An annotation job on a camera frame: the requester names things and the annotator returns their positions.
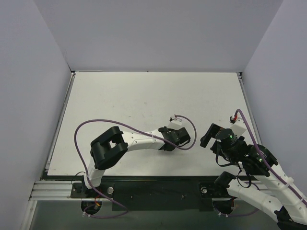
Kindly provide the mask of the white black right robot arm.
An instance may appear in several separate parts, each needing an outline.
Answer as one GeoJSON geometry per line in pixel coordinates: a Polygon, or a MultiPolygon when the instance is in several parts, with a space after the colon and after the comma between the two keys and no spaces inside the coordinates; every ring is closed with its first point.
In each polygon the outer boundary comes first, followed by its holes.
{"type": "Polygon", "coordinates": [[[237,166],[240,172],[254,177],[271,191],[263,193],[248,185],[244,187],[235,176],[223,172],[214,182],[214,190],[220,196],[240,198],[261,210],[277,222],[281,230],[305,230],[307,228],[307,198],[294,185],[292,178],[282,170],[277,159],[262,145],[247,144],[242,136],[245,129],[233,124],[223,128],[211,124],[201,138],[200,146],[207,147],[210,139],[215,142],[210,148],[216,157],[223,157],[225,166],[237,166]]]}

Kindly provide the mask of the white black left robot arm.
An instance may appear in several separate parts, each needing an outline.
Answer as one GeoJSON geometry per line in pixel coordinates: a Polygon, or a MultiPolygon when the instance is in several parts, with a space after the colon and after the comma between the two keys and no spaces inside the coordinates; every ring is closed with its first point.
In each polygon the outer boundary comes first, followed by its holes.
{"type": "Polygon", "coordinates": [[[87,167],[88,175],[84,177],[82,192],[87,197],[97,195],[105,170],[115,166],[125,153],[135,150],[173,151],[175,146],[190,142],[190,135],[182,127],[178,130],[161,127],[139,134],[123,132],[113,126],[91,142],[91,161],[87,167]]]}

